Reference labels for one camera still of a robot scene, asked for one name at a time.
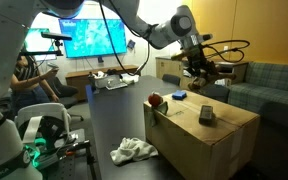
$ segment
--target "blue screen display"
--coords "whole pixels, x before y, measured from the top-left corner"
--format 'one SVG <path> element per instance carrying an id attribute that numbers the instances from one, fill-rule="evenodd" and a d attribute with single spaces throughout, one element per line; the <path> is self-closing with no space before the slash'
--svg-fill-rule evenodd
<path id="1" fill-rule="evenodd" d="M 27 51 L 38 52 L 38 51 L 54 51 L 54 47 L 51 39 L 43 38 L 42 32 L 50 32 L 48 28 L 31 28 L 28 30 L 25 37 L 25 47 Z M 36 55 L 35 60 L 53 60 L 56 59 L 55 54 L 48 55 Z"/>
<path id="2" fill-rule="evenodd" d="M 124 23 L 106 19 L 116 53 L 126 53 Z M 103 19 L 59 19 L 62 34 L 72 36 L 64 41 L 67 58 L 114 54 Z"/>

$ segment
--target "beige wall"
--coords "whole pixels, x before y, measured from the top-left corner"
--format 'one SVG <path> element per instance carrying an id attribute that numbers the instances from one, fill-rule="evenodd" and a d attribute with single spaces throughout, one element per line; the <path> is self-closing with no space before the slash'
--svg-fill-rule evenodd
<path id="1" fill-rule="evenodd" d="M 191 7 L 200 34 L 213 34 L 213 40 L 205 43 L 248 40 L 244 60 L 288 64 L 288 1 L 183 0 L 183 4 Z M 226 57 L 234 60 L 239 55 Z"/>

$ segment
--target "red apple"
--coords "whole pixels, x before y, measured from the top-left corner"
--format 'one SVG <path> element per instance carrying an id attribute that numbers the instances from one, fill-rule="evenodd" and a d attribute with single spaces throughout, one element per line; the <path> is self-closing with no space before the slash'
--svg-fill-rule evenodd
<path id="1" fill-rule="evenodd" d="M 148 96 L 148 102 L 153 107 L 157 107 L 163 102 L 163 98 L 159 94 L 153 92 Z"/>

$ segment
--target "gray sofa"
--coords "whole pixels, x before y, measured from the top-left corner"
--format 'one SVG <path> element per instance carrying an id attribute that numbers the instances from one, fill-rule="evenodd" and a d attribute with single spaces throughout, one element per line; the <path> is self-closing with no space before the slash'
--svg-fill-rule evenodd
<path id="1" fill-rule="evenodd" d="M 288 65 L 250 62 L 244 82 L 230 86 L 228 104 L 260 113 L 268 102 L 288 105 Z"/>
<path id="2" fill-rule="evenodd" d="M 257 180 L 288 179 L 288 65 L 249 63 L 244 82 L 230 86 L 228 103 L 261 115 L 252 160 L 242 171 Z"/>

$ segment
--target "white cloth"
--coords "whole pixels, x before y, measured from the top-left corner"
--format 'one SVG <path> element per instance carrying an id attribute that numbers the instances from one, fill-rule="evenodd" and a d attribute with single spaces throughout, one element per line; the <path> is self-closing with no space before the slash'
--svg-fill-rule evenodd
<path id="1" fill-rule="evenodd" d="M 120 147 L 117 150 L 113 150 L 110 154 L 113 163 L 119 165 L 131 159 L 133 161 L 141 161 L 152 156 L 157 156 L 158 152 L 154 146 L 147 142 L 137 138 L 123 138 Z"/>

